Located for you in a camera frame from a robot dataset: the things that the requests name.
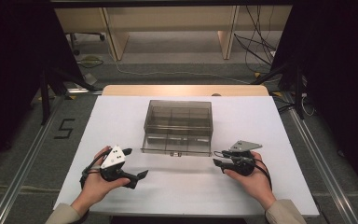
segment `sleeve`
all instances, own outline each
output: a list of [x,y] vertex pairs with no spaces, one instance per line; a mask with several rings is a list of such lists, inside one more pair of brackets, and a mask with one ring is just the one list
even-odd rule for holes
[[271,224],[306,224],[304,218],[291,200],[278,200],[266,211]]
[[80,219],[77,211],[66,203],[60,203],[48,218],[46,224],[74,223]]

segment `clear plastic box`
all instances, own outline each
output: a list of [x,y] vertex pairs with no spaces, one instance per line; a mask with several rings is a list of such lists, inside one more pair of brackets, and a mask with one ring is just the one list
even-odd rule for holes
[[171,156],[211,156],[211,102],[149,103],[142,151]]

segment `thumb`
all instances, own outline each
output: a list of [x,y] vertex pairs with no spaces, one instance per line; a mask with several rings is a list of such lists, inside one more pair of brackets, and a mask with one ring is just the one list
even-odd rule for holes
[[129,184],[131,181],[128,178],[120,178],[115,181],[109,182],[110,189],[116,189]]
[[237,172],[233,171],[233,170],[228,170],[226,169],[225,174],[228,175],[229,177],[240,181],[242,178],[244,178],[245,176],[238,174]]

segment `gray floor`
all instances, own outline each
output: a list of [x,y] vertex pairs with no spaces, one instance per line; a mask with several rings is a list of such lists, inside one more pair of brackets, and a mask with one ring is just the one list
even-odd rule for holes
[[[246,32],[240,35],[251,37],[251,33]],[[276,45],[279,42],[279,37],[280,32],[272,32],[268,39],[271,44]],[[76,57],[78,60],[87,55],[96,55],[103,60],[103,65],[95,68],[81,67],[83,74],[90,73],[97,79],[95,85],[99,87],[107,84],[143,83],[241,84],[255,80],[255,74],[251,70],[268,70],[268,67],[260,63],[254,56],[246,54],[237,42],[233,44],[230,60],[223,60],[217,35],[213,32],[131,34],[123,60],[118,63],[111,59],[106,43],[99,41],[97,36],[79,35],[76,47],[82,53]],[[251,45],[251,47],[258,51],[261,57],[265,57],[265,53],[257,44]],[[127,73],[118,72],[117,66]],[[277,90],[277,81],[274,80],[266,83],[270,91]],[[75,85],[68,83],[68,86],[74,87]],[[34,160],[32,169],[26,176],[20,194],[11,206],[6,223],[43,223],[48,218],[76,153],[96,97],[96,95],[78,95],[75,99],[67,99],[62,103]],[[12,148],[0,153],[0,200],[21,167],[23,158],[41,128],[42,106],[38,98],[39,94],[32,102],[33,109],[28,112],[18,131],[12,137]],[[277,107],[282,105],[284,104],[277,102]],[[315,197],[315,202],[321,206],[330,223],[344,223],[291,113],[293,111],[282,113],[282,123],[310,191]],[[64,119],[72,119],[65,123],[65,127],[72,128],[73,131],[69,138],[58,139],[57,136],[66,135],[66,132],[59,131]],[[305,123],[338,184],[350,200],[354,213],[358,216],[358,178],[356,174],[345,158],[337,155],[337,145],[323,119],[317,114],[306,116]],[[246,220],[248,223],[265,223],[262,217],[250,217]],[[307,222],[327,223],[323,216],[308,219]],[[86,223],[108,223],[108,218],[91,215]]]

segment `handheld controller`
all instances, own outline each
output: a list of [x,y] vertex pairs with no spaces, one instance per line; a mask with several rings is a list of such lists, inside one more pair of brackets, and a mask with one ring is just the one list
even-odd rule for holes
[[[132,175],[124,172],[121,169],[121,167],[124,165],[124,162],[126,161],[126,156],[132,153],[131,148],[126,148],[122,150],[119,146],[115,146],[108,152],[109,154],[104,158],[103,164],[99,168],[101,177],[106,181],[115,181],[122,177],[128,178],[131,182],[124,187],[135,189],[138,181],[146,177],[148,170],[143,171],[138,175]],[[89,175],[90,169],[91,167],[89,166],[82,173],[82,178],[80,179],[82,188],[87,176]]]
[[222,151],[223,158],[231,159],[232,163],[222,162],[220,160],[213,159],[215,166],[222,169],[224,173],[225,169],[233,170],[240,175],[250,175],[255,168],[254,156],[250,152],[250,149],[262,147],[259,144],[238,141],[228,151]]

